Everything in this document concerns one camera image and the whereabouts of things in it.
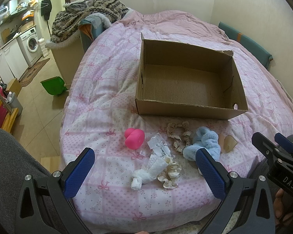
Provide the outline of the person's right hand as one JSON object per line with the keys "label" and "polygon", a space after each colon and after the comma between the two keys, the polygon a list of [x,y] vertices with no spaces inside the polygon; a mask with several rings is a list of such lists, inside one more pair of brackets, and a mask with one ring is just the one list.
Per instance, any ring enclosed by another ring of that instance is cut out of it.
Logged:
{"label": "person's right hand", "polygon": [[275,200],[273,203],[276,224],[279,224],[279,221],[282,220],[283,218],[284,219],[288,218],[288,216],[284,214],[284,205],[282,202],[283,195],[284,195],[284,190],[279,189],[275,195]]}

